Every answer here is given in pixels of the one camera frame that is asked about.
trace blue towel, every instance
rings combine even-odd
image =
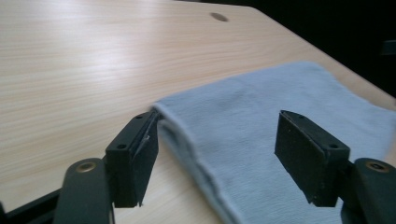
[[[316,63],[287,63],[183,91],[153,106],[159,133],[225,223],[341,223],[316,208],[274,154],[280,110],[307,116],[351,148],[384,160],[396,112],[371,105]]]

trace light wood grain surface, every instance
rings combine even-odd
[[[9,211],[58,189],[69,165],[102,158],[133,116],[168,94],[301,60],[396,110],[394,98],[250,7],[1,1],[0,201]],[[116,209],[116,221],[220,222],[164,146],[144,206]]]

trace screw hole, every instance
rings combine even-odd
[[[336,144],[329,144],[330,148],[338,148],[338,146]]]
[[[121,144],[121,145],[118,145],[117,148],[118,148],[118,149],[123,149],[123,148],[126,148],[126,145]]]
[[[210,13],[210,15],[218,21],[228,21],[227,17],[225,17],[219,13],[212,12],[212,13]]]
[[[80,164],[77,168],[76,171],[79,173],[86,173],[91,170],[93,170],[96,167],[96,163],[93,161],[87,161],[82,164]]]
[[[376,170],[385,170],[385,167],[377,163],[371,163],[370,166],[375,168]]]
[[[389,168],[386,165],[380,164],[376,161],[367,161],[366,166],[372,170],[375,170],[380,173],[388,173]]]

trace folded towel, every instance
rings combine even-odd
[[[351,148],[383,160],[396,112],[371,105],[310,62],[229,77],[155,103],[159,134],[225,223],[341,223],[308,204],[274,154],[280,110],[307,116]]]

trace dark background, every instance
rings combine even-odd
[[[255,7],[378,88],[396,97],[396,1],[201,2]]]

